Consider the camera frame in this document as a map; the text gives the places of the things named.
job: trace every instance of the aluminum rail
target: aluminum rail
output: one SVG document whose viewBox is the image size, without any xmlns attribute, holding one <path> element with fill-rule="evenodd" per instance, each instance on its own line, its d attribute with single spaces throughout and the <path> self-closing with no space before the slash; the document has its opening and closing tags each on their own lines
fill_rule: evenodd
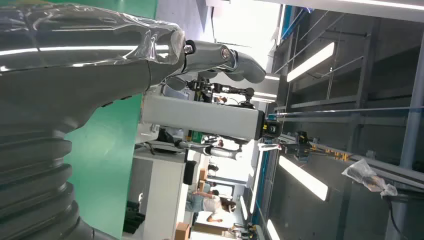
<svg viewBox="0 0 424 240">
<path fill-rule="evenodd" d="M 286 134 L 281 134 L 279 139 L 285 142 L 294 143 L 296 138 Z M 378 161 L 358 154 L 353 154 L 351 152 L 332 148 L 323 144 L 313 143 L 312 141 L 310 141 L 309 143 L 311 145 L 315 145 L 318 149 L 321 150 L 330 150 L 341 154 L 347 154 L 349 156 L 349 159 L 352 160 L 347 160 L 344 162 L 349 165 L 354 164 L 356 161 L 364 159 L 380 177 L 424 190 L 424 174 L 421 172 L 395 166 L 390 163 Z"/>
</svg>

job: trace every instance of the desk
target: desk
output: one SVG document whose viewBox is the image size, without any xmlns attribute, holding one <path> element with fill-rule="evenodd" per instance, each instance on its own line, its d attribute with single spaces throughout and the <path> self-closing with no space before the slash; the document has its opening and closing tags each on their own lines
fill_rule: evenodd
<svg viewBox="0 0 424 240">
<path fill-rule="evenodd" d="M 152 161 L 146 219 L 139 228 L 142 240 L 173 240 L 178 222 L 184 221 L 189 186 L 183 184 L 185 153 L 152 155 L 146 148 L 135 159 Z"/>
<path fill-rule="evenodd" d="M 189 161 L 196 161 L 197 162 L 196 167 L 194 169 L 194 174 L 193 174 L 193 184 L 188 186 L 188 190 L 190 192 L 195 192 L 198 189 L 200 169 L 205 168 L 205 166 L 206 166 L 206 169 L 208 169 L 209 157 L 206 156 L 206 155 L 203 155 L 201 153 L 189 150 L 187 159 Z M 189 212 L 189 211 L 185 212 L 184 223 L 192 225 L 192 223 L 193 223 L 193 213 L 192 212 Z"/>
</svg>

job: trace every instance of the metal frame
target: metal frame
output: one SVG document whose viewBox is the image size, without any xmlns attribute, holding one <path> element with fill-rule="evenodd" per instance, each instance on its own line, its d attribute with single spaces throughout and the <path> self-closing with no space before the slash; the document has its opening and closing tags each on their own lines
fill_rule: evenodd
<svg viewBox="0 0 424 240">
<path fill-rule="evenodd" d="M 304 39 L 307 34 L 328 14 L 328 11 L 325 12 L 317 22 L 315 22 L 312 27 L 300 38 L 300 40 Z M 381 177 L 393 180 L 395 182 L 401 183 L 403 185 L 412 186 L 415 188 L 420 188 L 424 190 L 424 174 L 413 171 L 412 164 L 414 162 L 415 149 L 417 144 L 417 136 L 419 127 L 423 124 L 422 120 L 422 111 L 424 104 L 424 35 L 421 43 L 421 50 L 419 54 L 418 66 L 415 76 L 415 82 L 413 91 L 411 91 L 410 87 L 404 87 L 401 89 L 389 89 L 382 90 L 378 92 L 369 92 L 369 86 L 371 82 L 371 74 L 373 71 L 373 66 L 376 57 L 377 50 L 377 41 L 379 35 L 379 29 L 381 25 L 381 18 L 374 17 L 373 24 L 370 26 L 368 33 L 359 34 L 359 33 L 350 33 L 350 32 L 341 32 L 333 31 L 331 28 L 338 23 L 345 14 L 340 15 L 334 22 L 332 22 L 326 29 L 324 29 L 320 34 L 318 34 L 311 42 L 307 43 L 303 49 L 299 52 L 295 52 L 293 57 L 290 58 L 286 63 L 284 63 L 280 68 L 278 68 L 275 73 L 278 73 L 284 67 L 288 66 L 288 64 L 295 60 L 295 58 L 305 51 L 313 42 L 317 39 L 321 38 L 324 33 L 334 32 L 339 34 L 348 34 L 352 36 L 364 37 L 366 38 L 365 47 L 363 56 L 358 57 L 351 62 L 345 63 L 344 65 L 335 69 L 335 71 L 344 68 L 356 61 L 362 59 L 361 72 L 359 78 L 359 85 L 357 89 L 356 95 L 351 96 L 343 96 L 330 98 L 331 91 L 331 79 L 329 81 L 329 86 L 327 90 L 327 97 L 325 100 L 318 101 L 310 101 L 310 102 L 302 102 L 291 104 L 291 95 L 293 94 L 293 84 L 291 84 L 288 88 L 287 99 L 285 102 L 285 106 L 276 107 L 274 109 L 275 113 L 285 113 L 280 116 L 279 120 L 283 120 L 285 122 L 311 122 L 311 123 L 338 123 L 338 124 L 349 124 L 350 129 L 350 139 L 348 142 L 348 150 L 342 151 L 339 149 L 334 149 L 322 144 L 312 143 L 317 148 L 327 149 L 331 151 L 336 151 L 339 153 L 349 154 L 351 160 L 347 160 L 347 164 L 352 164 L 355 161 L 360 159 L 365 159 L 370 166 L 374 169 L 374 171 Z M 328 72 L 320 76 L 320 78 L 325 76 L 332 76 L 334 74 L 334 70 L 332 72 Z M 410 107 L 389 107 L 389 108 L 366 108 L 368 101 L 382 100 L 382 99 L 391 99 L 391 98 L 405 98 L 411 97 Z M 318 116 L 318 117 L 287 117 L 287 116 L 297 116 L 297 115 L 305 115 L 307 112 L 291 112 L 291 109 L 295 108 L 305 108 L 305 107 L 313 107 L 313 106 L 324 106 L 324 105 L 336 105 L 336 104 L 352 104 L 354 103 L 354 109 L 348 110 L 336 110 L 339 113 L 345 113 L 344 116 L 337 117 L 329 117 L 326 116 Z M 362 113 L 366 111 L 382 111 L 382 110 L 408 110 L 408 117 L 370 117 L 363 116 Z M 315 113 L 331 113 L 331 111 L 317 111 Z M 361 134 L 361 129 L 363 125 L 380 125 L 380 126 L 396 126 L 396 127 L 406 127 L 403 148 L 400 160 L 400 166 L 395 166 L 389 163 L 377 161 L 368 157 L 352 155 L 349 152 L 356 152 L 358 148 L 358 141 Z M 282 135 L 282 138 L 286 141 L 293 141 L 294 138 Z M 345 192 L 343 193 L 342 206 L 340 209 L 339 216 L 339 227 L 337 228 L 336 239 L 342 240 L 344 239 L 344 233 L 346 225 L 346 215 L 349 208 L 349 201 L 351 198 L 351 185 L 352 181 L 346 181 L 345 183 Z M 406 205 L 397 203 L 393 204 L 393 212 L 395 221 L 400 230 L 403 229 L 405 213 L 406 213 Z M 394 230 L 392 226 L 392 221 L 389 218 L 386 230 L 385 240 L 399 240 L 399 234 Z"/>
</svg>

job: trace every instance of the plastic wrap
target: plastic wrap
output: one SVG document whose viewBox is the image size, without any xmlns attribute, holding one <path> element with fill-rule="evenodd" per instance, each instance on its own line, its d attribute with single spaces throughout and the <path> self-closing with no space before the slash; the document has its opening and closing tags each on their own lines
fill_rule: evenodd
<svg viewBox="0 0 424 240">
<path fill-rule="evenodd" d="M 341 174 L 363 184 L 371 192 L 380 192 L 381 196 L 398 195 L 396 187 L 391 184 L 386 184 L 384 179 L 377 176 L 376 172 L 371 169 L 364 159 L 350 165 Z"/>
<path fill-rule="evenodd" d="M 98 7 L 0 7 L 0 72 L 139 60 L 173 65 L 184 44 L 184 32 L 174 23 Z"/>
</svg>

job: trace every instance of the fluorescent light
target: fluorescent light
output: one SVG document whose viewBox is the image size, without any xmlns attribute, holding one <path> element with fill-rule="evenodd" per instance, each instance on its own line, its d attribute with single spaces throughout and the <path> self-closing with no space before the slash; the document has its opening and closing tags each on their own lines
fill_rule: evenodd
<svg viewBox="0 0 424 240">
<path fill-rule="evenodd" d="M 250 164 L 249 164 L 249 167 L 250 167 L 250 169 L 249 169 L 249 175 L 250 175 L 251 177 L 253 177 L 253 176 L 255 175 L 255 170 L 253 170 L 253 167 L 252 167 L 252 166 L 250 166 Z"/>
<path fill-rule="evenodd" d="M 10 71 L 10 69 L 7 68 L 6 66 L 0 66 L 0 72 L 6 72 L 6 71 Z"/>
<path fill-rule="evenodd" d="M 254 94 L 258 95 L 258 96 L 277 98 L 277 95 L 275 95 L 275 94 L 269 94 L 269 93 L 263 93 L 263 92 L 257 92 L 257 91 L 255 91 Z"/>
<path fill-rule="evenodd" d="M 260 175 L 261 164 L 262 164 L 262 153 L 263 153 L 263 151 L 259 152 L 259 159 L 257 160 L 256 176 L 254 178 L 252 199 L 250 201 L 250 213 L 251 214 L 253 213 L 253 210 L 255 209 L 256 192 L 258 191 L 258 181 L 259 181 L 259 175 Z"/>
<path fill-rule="evenodd" d="M 376 0 L 338 0 L 338 1 L 358 3 L 358 4 L 379 5 L 379 6 L 394 7 L 394 8 L 401 8 L 401 9 L 424 10 L 424 6 L 404 4 L 404 3 L 396 3 L 396 2 L 388 2 L 388 1 L 376 1 Z"/>
<path fill-rule="evenodd" d="M 283 169 L 307 187 L 311 192 L 317 195 L 321 200 L 325 201 L 327 199 L 327 193 L 329 191 L 329 187 L 327 185 L 283 156 L 279 157 L 278 163 Z"/>
<path fill-rule="evenodd" d="M 287 82 L 290 82 L 291 80 L 299 77 L 304 72 L 308 71 L 309 69 L 320 64 L 322 61 L 331 57 L 334 53 L 334 46 L 334 42 L 330 43 L 329 45 L 321 49 L 321 51 L 319 51 L 311 58 L 306 60 L 304 63 L 302 63 L 300 66 L 296 67 L 293 71 L 289 72 L 287 74 Z"/>
<path fill-rule="evenodd" d="M 281 42 L 281 34 L 283 33 L 285 13 L 286 13 L 286 5 L 283 4 L 281 7 L 281 18 L 279 20 L 279 27 L 278 27 L 277 46 L 280 45 L 280 42 Z"/>
<path fill-rule="evenodd" d="M 266 79 L 270 79 L 270 80 L 277 80 L 277 81 L 279 81 L 279 80 L 280 80 L 280 78 L 279 78 L 279 77 L 277 77 L 277 76 L 268 76 L 268 75 L 266 75 L 266 76 L 265 76 L 265 78 L 266 78 Z"/>
<path fill-rule="evenodd" d="M 3 55 L 11 55 L 11 54 L 21 54 L 21 53 L 29 53 L 29 52 L 37 52 L 37 48 L 24 48 L 24 49 L 12 49 L 0 51 L 0 56 Z"/>
<path fill-rule="evenodd" d="M 41 51 L 63 51 L 63 50 L 134 50 L 138 46 L 52 46 L 40 47 Z"/>
<path fill-rule="evenodd" d="M 244 220 L 248 219 L 248 210 L 246 209 L 245 200 L 243 199 L 243 196 L 240 196 L 240 203 L 241 203 L 241 211 L 243 212 Z"/>
<path fill-rule="evenodd" d="M 156 50 L 169 50 L 170 47 L 168 45 L 156 45 Z"/>
<path fill-rule="evenodd" d="M 273 101 L 273 100 L 271 100 L 271 99 L 260 98 L 260 97 L 254 97 L 254 96 L 251 98 L 251 100 L 252 100 L 252 101 L 258 101 L 258 102 L 264 102 L 264 103 L 268 103 L 268 104 L 270 104 L 270 103 L 274 102 L 274 101 Z"/>
<path fill-rule="evenodd" d="M 272 240 L 280 240 L 280 237 L 277 234 L 276 228 L 273 225 L 273 222 L 271 222 L 270 219 L 268 219 L 268 223 L 266 224 L 266 229 L 268 230 L 269 236 Z"/>
</svg>

